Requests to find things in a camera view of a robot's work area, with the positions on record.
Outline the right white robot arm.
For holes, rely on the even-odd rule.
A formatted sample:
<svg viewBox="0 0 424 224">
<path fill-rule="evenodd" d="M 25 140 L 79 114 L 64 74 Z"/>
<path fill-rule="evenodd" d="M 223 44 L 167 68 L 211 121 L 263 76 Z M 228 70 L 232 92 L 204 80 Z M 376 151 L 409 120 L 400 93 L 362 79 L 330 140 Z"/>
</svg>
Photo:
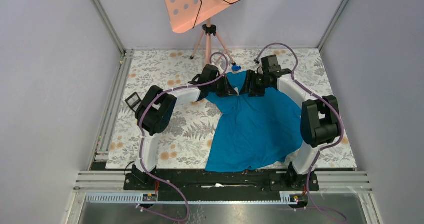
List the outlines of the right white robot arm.
<svg viewBox="0 0 424 224">
<path fill-rule="evenodd" d="M 267 88 L 286 94 L 301 109 L 300 133 L 303 139 L 299 152 L 289 164 L 285 183 L 299 190 L 310 181 L 320 152 L 329 147 L 343 133 L 338 100 L 334 95 L 319 96 L 297 80 L 294 71 L 283 69 L 276 55 L 255 59 L 262 72 L 249 70 L 241 94 L 264 96 Z"/>
</svg>

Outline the blue t-shirt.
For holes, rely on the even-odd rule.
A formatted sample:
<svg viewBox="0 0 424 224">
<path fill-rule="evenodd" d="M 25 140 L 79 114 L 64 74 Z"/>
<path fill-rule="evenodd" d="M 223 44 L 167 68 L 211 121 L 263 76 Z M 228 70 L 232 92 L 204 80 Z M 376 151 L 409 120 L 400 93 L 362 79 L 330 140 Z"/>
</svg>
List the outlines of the blue t-shirt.
<svg viewBox="0 0 424 224">
<path fill-rule="evenodd" d="M 218 97 L 209 93 L 222 115 L 205 167 L 211 172 L 240 172 L 284 162 L 303 142 L 300 107 L 286 94 L 268 88 L 263 97 Z"/>
</svg>

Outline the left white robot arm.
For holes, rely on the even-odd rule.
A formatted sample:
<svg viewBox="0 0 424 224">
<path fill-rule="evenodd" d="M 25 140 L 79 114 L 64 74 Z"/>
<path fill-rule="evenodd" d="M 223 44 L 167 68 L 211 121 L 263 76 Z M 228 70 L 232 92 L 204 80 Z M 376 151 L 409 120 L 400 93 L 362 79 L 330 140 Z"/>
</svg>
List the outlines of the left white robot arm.
<svg viewBox="0 0 424 224">
<path fill-rule="evenodd" d="M 133 92 L 125 99 L 134 111 L 141 131 L 139 154 L 134 165 L 140 171 L 135 181 L 142 189 L 150 189 L 155 183 L 152 171 L 158 163 L 159 135 L 168 127 L 175 107 L 200 101 L 210 93 L 221 98 L 239 94 L 238 89 L 230 84 L 227 74 L 217 66 L 208 64 L 184 86 L 164 90 L 153 85 L 143 98 Z"/>
</svg>

